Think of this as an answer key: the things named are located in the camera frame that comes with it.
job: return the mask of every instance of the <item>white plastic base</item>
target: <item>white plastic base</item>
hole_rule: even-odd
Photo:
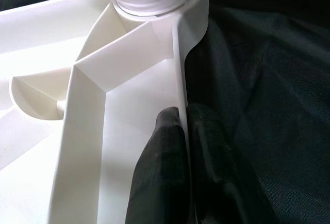
[[[207,25],[208,0],[145,18],[111,2],[71,74],[13,78],[12,99],[25,113],[61,119],[70,76],[49,223],[124,223],[134,167],[157,114],[177,106],[187,133],[184,60]]]

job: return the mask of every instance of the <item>plastic recess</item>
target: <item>plastic recess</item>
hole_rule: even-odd
[[[111,0],[72,67],[13,77],[23,112],[64,118],[49,224],[125,222],[157,114],[178,107],[187,134],[184,62],[206,32],[208,2]]]

